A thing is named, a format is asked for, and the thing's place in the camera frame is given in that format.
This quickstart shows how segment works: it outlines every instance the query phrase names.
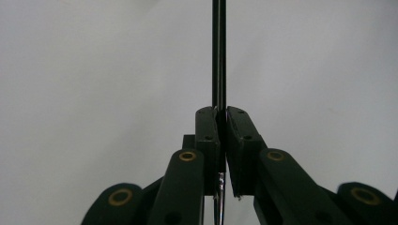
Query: shiny metal rod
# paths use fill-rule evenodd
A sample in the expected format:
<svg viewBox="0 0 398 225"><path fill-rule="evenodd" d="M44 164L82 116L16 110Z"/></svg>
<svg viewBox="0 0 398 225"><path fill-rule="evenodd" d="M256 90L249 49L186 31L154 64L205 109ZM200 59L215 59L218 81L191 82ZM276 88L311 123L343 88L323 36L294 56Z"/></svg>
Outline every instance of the shiny metal rod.
<svg viewBox="0 0 398 225"><path fill-rule="evenodd" d="M213 0L213 84L212 105L217 110L217 129L221 142L220 168L214 195L214 224L223 225L225 203L225 138L226 138L226 79L225 79L225 0Z"/></svg>

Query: black mechanical arm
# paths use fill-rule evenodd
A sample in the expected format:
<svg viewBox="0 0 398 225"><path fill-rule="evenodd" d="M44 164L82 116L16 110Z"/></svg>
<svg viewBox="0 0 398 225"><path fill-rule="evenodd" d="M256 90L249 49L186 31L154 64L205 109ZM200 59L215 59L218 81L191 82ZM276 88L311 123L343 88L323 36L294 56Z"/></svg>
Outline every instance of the black mechanical arm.
<svg viewBox="0 0 398 225"><path fill-rule="evenodd" d="M214 196L214 223L223 224L225 167L234 195L254 196L263 225L398 224L391 200L361 183L333 193L317 185L288 153L268 148L250 116L225 104L225 0L213 0L212 106L196 112L195 134L185 135L165 175L140 188L103 191L83 225L203 224L204 196Z"/></svg>

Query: thin metal rod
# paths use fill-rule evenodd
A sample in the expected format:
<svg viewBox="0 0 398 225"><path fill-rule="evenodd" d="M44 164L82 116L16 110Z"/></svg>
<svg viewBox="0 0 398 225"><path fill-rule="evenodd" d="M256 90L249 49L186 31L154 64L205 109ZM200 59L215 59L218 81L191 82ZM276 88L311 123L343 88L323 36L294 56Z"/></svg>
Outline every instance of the thin metal rod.
<svg viewBox="0 0 398 225"><path fill-rule="evenodd" d="M220 168L214 195L214 224L223 225L225 201L225 139L226 139L226 79L225 79L225 0L213 0L213 84L212 105L217 110L217 129L221 142Z"/></svg>

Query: gray surface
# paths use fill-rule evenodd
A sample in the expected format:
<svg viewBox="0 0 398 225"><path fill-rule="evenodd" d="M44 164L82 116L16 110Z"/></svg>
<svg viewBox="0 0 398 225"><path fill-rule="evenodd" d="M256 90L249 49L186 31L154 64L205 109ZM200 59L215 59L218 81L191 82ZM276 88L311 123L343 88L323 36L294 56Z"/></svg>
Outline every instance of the gray surface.
<svg viewBox="0 0 398 225"><path fill-rule="evenodd" d="M319 185L393 197L398 2L227 10L227 104ZM149 185L210 94L209 0L0 1L0 223L79 224L107 187ZM252 198L226 216L258 224Z"/></svg>

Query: round hole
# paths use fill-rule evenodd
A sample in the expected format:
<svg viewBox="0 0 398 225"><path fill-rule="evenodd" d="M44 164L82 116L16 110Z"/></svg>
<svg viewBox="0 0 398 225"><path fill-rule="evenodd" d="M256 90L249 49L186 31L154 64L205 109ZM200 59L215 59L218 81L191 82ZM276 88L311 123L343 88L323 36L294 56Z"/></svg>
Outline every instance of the round hole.
<svg viewBox="0 0 398 225"><path fill-rule="evenodd" d="M351 189L351 195L354 196L354 198L358 201L365 204L378 205L381 203L380 198L378 198L377 195L365 188L354 187Z"/></svg>
<svg viewBox="0 0 398 225"><path fill-rule="evenodd" d="M179 154L179 159L183 161L192 161L196 159L196 154L193 152L183 152Z"/></svg>
<svg viewBox="0 0 398 225"><path fill-rule="evenodd" d="M321 223L329 224L333 222L333 217L329 213L324 211L316 211L315 218Z"/></svg>
<svg viewBox="0 0 398 225"><path fill-rule="evenodd" d="M268 152L267 157L274 161L282 161L284 160L284 155L280 152Z"/></svg>
<svg viewBox="0 0 398 225"><path fill-rule="evenodd" d="M132 197L131 190L127 188L121 188L109 196L108 203L113 206L120 206L128 203L131 197Z"/></svg>
<svg viewBox="0 0 398 225"><path fill-rule="evenodd" d="M179 224L181 222L181 215L178 212L168 213L164 217L164 222L169 225Z"/></svg>

